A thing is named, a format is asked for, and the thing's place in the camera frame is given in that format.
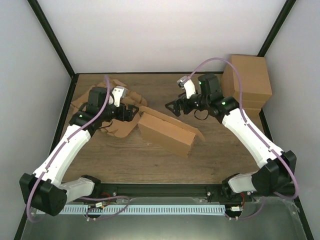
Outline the brown cardboard box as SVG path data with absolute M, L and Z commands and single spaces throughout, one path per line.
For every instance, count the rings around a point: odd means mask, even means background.
M 188 158 L 196 137 L 206 141 L 198 128 L 146 106 L 139 110 L 141 117 L 137 125 L 141 137 L 177 156 Z

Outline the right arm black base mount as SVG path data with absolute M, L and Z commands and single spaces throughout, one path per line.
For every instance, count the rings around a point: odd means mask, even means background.
M 228 181 L 235 177 L 237 174 L 233 174 L 225 178 L 221 184 L 210 184 L 206 187 L 206 198 L 208 203 L 218 202 L 220 204 L 240 204 L 246 197 L 243 192 L 235 193 L 229 186 Z

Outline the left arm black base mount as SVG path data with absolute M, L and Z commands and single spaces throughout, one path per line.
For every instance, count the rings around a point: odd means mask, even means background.
M 118 193 L 118 187 L 114 184 L 101 183 L 95 186 L 93 192 L 85 196 L 85 198 L 102 199 L 107 197 L 114 197 Z

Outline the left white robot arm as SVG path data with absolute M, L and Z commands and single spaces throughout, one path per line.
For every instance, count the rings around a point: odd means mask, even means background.
M 19 180 L 23 200 L 31 208 L 56 216 L 64 206 L 77 199 L 97 202 L 102 196 L 101 181 L 89 175 L 63 182 L 65 173 L 79 151 L 102 127 L 104 122 L 118 120 L 131 122 L 139 108 L 121 102 L 128 90 L 116 86 L 93 87 L 88 99 L 73 114 L 66 132 L 48 158 L 32 174 L 23 174 Z

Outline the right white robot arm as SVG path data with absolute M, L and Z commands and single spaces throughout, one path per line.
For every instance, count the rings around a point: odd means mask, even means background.
M 229 202 L 236 200 L 242 192 L 257 192 L 262 196 L 279 194 L 287 184 L 293 182 L 297 157 L 291 151 L 283 151 L 268 139 L 240 108 L 232 96 L 223 96 L 217 76 L 213 73 L 198 77 L 200 91 L 193 81 L 183 76 L 177 85 L 184 90 L 177 99 L 165 105 L 175 116 L 190 112 L 207 111 L 229 129 L 252 155 L 258 171 L 236 173 L 223 181 L 222 195 Z

